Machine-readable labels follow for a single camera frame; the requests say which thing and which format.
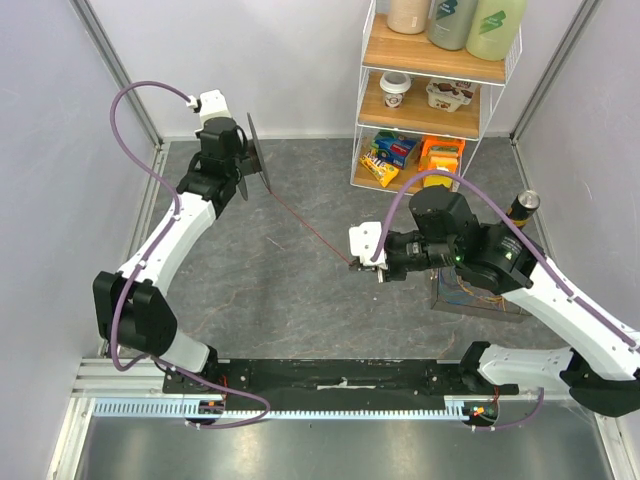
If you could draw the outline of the black cable spool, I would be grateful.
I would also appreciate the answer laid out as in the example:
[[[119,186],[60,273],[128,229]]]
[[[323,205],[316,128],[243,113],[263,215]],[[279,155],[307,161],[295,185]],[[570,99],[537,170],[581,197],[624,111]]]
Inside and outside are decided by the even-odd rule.
[[[255,173],[258,174],[263,181],[264,186],[268,191],[271,191],[271,184],[266,168],[265,158],[261,149],[260,141],[256,132],[256,128],[251,117],[251,114],[247,114],[248,125],[251,133],[251,138],[246,138],[245,131],[240,128],[239,132],[241,134],[241,140],[243,145],[243,151],[248,151],[249,149],[255,152]],[[242,196],[242,198],[247,201],[248,200],[248,188],[246,184],[246,177],[250,175],[241,175],[240,180],[238,181],[237,188]]]

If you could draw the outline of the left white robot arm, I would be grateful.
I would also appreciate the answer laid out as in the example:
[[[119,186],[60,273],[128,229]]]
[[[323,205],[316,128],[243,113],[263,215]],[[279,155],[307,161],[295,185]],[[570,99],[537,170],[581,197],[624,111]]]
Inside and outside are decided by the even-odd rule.
[[[182,332],[165,295],[186,255],[259,171],[251,142],[232,118],[205,121],[200,149],[180,180],[177,198],[138,252],[93,282],[100,336],[185,370],[185,382],[208,393],[219,382],[214,348]]]

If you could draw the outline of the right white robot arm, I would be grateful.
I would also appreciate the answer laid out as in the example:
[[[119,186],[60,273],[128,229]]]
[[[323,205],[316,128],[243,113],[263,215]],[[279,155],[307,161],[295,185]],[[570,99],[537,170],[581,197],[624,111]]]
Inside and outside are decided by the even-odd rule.
[[[465,197],[443,186],[416,193],[409,210],[416,228],[407,233],[384,231],[379,222],[350,227],[352,269],[390,282],[450,267],[471,286],[524,309],[567,344],[531,350],[475,341],[457,371],[465,391],[542,388],[567,393],[608,417],[638,411],[638,333],[627,326],[621,328],[626,340],[613,333],[618,321],[584,300],[537,244],[504,221],[480,223]]]

